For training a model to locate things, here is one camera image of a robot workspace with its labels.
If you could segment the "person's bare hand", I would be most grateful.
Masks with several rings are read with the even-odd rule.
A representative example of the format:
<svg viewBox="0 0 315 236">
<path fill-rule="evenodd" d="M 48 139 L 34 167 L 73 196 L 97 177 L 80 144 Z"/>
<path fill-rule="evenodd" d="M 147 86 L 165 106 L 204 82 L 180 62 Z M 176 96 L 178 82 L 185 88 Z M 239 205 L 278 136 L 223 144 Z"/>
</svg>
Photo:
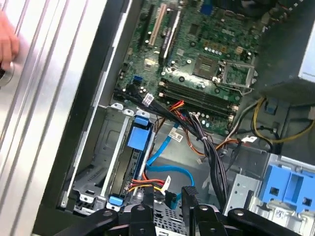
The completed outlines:
<svg viewBox="0 0 315 236">
<path fill-rule="evenodd" d="M 10 65 L 19 53 L 20 41 L 15 34 L 15 28 L 10 23 L 6 14 L 0 11 L 0 66 L 4 71 L 10 69 Z"/>
</svg>

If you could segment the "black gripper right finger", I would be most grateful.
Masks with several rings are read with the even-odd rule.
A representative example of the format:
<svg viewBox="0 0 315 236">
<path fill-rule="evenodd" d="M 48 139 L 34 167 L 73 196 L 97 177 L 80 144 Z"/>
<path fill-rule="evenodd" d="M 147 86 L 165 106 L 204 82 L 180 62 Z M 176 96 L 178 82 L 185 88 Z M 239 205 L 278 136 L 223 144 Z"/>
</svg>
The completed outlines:
<svg viewBox="0 0 315 236">
<path fill-rule="evenodd" d="M 247 209 L 235 208 L 224 216 L 213 205 L 199 204 L 194 186 L 182 187 L 182 215 L 189 236 L 297 236 Z"/>
</svg>

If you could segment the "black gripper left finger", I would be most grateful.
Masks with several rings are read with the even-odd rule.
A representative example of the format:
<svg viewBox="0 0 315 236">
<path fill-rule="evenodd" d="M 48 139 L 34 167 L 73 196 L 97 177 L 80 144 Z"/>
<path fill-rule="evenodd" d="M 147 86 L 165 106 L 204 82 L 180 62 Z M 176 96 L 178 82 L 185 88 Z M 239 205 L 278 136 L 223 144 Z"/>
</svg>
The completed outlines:
<svg viewBox="0 0 315 236">
<path fill-rule="evenodd" d="M 154 189 L 144 189 L 143 202 L 128 205 L 123 212 L 100 209 L 78 223 L 56 233 L 57 236 L 154 236 Z"/>
</svg>

